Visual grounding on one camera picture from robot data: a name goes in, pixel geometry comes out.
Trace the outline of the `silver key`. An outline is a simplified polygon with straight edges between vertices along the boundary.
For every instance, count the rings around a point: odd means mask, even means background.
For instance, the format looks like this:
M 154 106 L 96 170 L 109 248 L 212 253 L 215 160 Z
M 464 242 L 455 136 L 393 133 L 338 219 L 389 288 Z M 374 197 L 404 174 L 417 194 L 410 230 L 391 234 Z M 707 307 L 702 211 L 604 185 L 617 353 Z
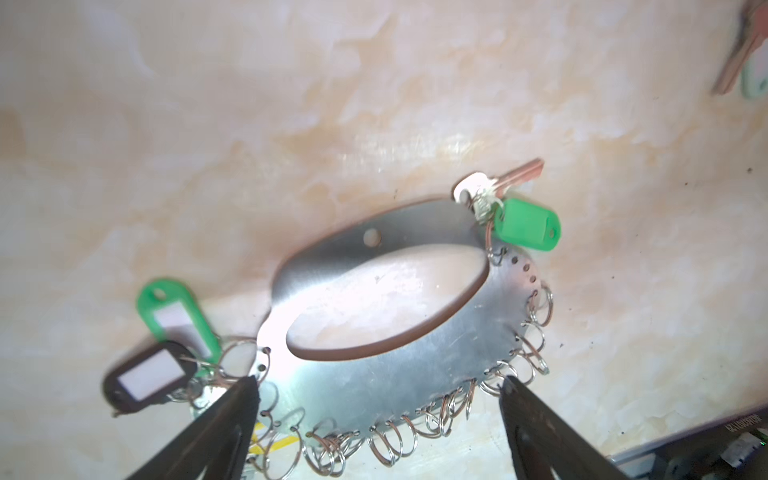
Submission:
M 728 94 L 750 57 L 767 40 L 767 2 L 745 1 L 739 16 L 738 37 L 712 88 L 715 96 Z

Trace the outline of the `metal key organizer plate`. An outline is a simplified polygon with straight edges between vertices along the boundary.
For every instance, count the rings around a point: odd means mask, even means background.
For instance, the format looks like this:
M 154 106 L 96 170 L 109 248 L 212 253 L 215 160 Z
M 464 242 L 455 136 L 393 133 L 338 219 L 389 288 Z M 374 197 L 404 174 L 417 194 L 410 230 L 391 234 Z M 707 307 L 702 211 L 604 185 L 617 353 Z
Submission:
M 391 467 L 450 435 L 507 374 L 548 373 L 551 288 L 527 253 L 491 239 L 452 200 L 351 225 L 276 273 L 257 339 L 269 440 L 341 476 L 363 446 Z

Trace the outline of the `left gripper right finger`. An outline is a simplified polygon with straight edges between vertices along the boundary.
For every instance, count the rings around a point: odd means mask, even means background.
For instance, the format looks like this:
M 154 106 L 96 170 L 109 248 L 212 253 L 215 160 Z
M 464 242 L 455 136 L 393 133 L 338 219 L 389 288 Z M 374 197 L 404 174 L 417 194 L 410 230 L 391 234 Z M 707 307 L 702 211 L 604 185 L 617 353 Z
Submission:
M 518 479 L 626 477 L 519 379 L 504 379 L 499 406 Z

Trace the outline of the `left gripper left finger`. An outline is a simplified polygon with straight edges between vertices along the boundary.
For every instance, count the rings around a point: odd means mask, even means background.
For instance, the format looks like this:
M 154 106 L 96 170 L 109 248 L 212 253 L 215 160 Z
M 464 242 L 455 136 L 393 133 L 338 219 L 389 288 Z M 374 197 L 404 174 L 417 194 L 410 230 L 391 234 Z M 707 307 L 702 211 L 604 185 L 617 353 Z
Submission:
M 259 411 L 253 376 L 240 379 L 132 479 L 239 479 Z

